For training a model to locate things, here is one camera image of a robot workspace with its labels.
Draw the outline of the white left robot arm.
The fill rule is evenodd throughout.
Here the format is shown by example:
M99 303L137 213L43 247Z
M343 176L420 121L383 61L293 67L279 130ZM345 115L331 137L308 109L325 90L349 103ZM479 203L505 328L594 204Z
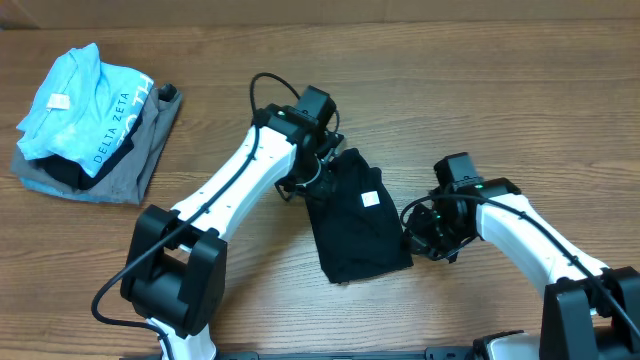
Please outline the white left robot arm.
M213 359L209 321L224 290L228 243L262 195L276 188L323 204L342 135L327 128L337 107L307 87L293 106L258 110L242 145L195 193L138 218L121 296L158 334L163 359Z

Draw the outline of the black t-shirt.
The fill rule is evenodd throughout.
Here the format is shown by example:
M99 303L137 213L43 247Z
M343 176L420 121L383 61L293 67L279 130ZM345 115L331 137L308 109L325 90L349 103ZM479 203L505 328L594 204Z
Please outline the black t-shirt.
M308 200L320 267L341 284L403 270L413 265L397 208L382 182L356 148L329 164L335 186L323 201Z

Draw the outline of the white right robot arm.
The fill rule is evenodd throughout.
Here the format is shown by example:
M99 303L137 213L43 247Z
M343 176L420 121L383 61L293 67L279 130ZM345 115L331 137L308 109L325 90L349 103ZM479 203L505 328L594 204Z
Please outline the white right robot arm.
M506 178L481 177L466 152L434 166L438 185L401 212L413 254L456 261L474 239L495 246L543 299L539 334L505 331L430 359L601 359L639 356L639 273L612 268L561 235Z

